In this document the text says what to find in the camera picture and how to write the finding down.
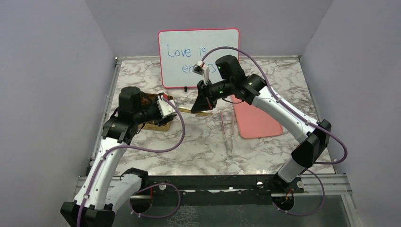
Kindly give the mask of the gold chocolate box tray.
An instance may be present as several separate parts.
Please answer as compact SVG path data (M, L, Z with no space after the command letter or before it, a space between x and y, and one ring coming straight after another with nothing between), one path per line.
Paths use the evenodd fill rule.
M147 108L150 110L152 107L158 107L157 105L157 94L150 94L141 92L141 107L143 109ZM162 120L155 122L149 121L142 125L141 130L151 130L151 131L168 131L170 129L170 122L174 119L176 114L163 118Z

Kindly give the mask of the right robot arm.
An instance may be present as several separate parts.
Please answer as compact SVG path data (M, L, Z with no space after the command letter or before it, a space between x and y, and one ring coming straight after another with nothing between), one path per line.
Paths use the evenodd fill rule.
M210 81L208 66L203 61L194 65L192 71L202 75L203 79L197 83L198 95L191 112L212 110L216 107L218 99L234 95L237 99L264 111L284 126L299 142L291 157L273 179L274 189L285 192L291 187L292 181L310 168L327 148L327 133L331 131L331 124L327 120L319 122L296 109L269 88L261 76L247 76L235 56L223 56L216 60L216 65L222 78L217 83Z

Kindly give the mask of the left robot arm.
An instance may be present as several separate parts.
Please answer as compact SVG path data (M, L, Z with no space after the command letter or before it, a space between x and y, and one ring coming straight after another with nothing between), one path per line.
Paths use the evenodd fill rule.
M89 174L72 202L64 202L61 214L71 227L110 227L119 208L134 193L148 190L147 172L134 170L110 188L116 168L127 149L139 149L131 141L148 122L166 125L180 116L174 100L164 93L150 95L138 87L124 87L118 107L103 125L100 147Z

